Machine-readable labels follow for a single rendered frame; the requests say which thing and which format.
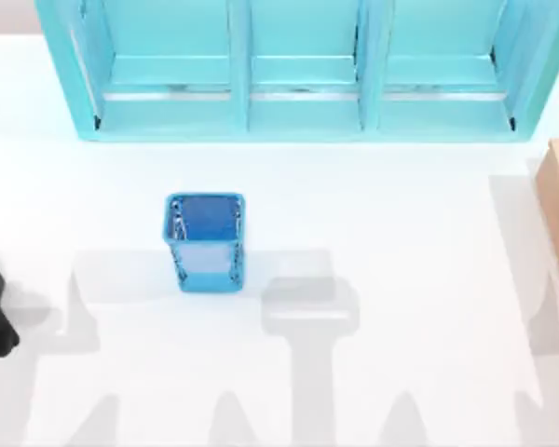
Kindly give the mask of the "blue mesh basket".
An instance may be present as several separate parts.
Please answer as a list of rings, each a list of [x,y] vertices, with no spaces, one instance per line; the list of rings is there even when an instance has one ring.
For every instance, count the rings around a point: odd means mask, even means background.
[[[245,200],[238,193],[167,197],[162,237],[180,290],[231,293],[243,288]]]

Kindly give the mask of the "light blue rack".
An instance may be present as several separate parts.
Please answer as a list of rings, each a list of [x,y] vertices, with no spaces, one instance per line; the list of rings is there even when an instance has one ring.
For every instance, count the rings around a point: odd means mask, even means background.
[[[559,0],[34,0],[95,142],[522,142]]]

